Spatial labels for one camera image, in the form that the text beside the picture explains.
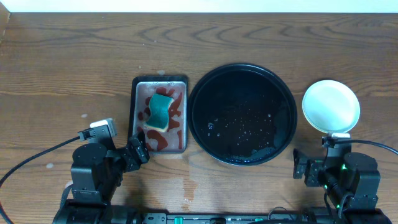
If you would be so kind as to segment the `green yellow sponge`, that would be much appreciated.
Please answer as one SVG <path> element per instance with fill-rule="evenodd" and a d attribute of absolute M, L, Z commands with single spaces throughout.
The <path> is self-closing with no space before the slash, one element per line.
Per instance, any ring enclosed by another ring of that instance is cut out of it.
<path fill-rule="evenodd" d="M 146 129 L 166 132 L 169 127 L 169 108 L 174 99 L 168 96 L 154 94 L 149 102 L 150 116 L 144 123 Z"/>

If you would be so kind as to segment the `light blue plate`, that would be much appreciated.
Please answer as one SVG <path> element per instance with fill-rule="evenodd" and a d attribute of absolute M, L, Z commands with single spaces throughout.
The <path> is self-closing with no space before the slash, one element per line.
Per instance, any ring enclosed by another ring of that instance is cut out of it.
<path fill-rule="evenodd" d="M 306 90 L 302 111 L 310 125 L 323 133 L 347 133 L 357 125 L 361 107 L 345 84 L 321 80 Z"/>

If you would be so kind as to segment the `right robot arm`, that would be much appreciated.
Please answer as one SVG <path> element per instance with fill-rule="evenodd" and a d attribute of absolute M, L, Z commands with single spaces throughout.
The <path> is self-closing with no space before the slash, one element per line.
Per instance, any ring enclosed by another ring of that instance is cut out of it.
<path fill-rule="evenodd" d="M 307 223 L 378 224 L 390 219 L 376 207 L 381 175 L 374 158 L 350 147 L 328 150 L 324 159 L 294 149 L 293 178 L 324 189 L 324 208 L 307 208 L 296 220 Z"/>

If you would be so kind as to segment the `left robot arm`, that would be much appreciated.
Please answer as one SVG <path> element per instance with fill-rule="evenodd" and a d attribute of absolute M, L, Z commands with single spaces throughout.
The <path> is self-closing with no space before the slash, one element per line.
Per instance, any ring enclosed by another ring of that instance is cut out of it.
<path fill-rule="evenodd" d="M 150 159 L 144 132 L 133 135 L 118 149 L 106 128 L 90 128 L 78 134 L 88 143 L 73 152 L 73 184 L 63 191 L 53 222 L 142 223 L 144 217 L 135 208 L 112 205 L 111 200 L 123 174 L 140 169 Z"/>

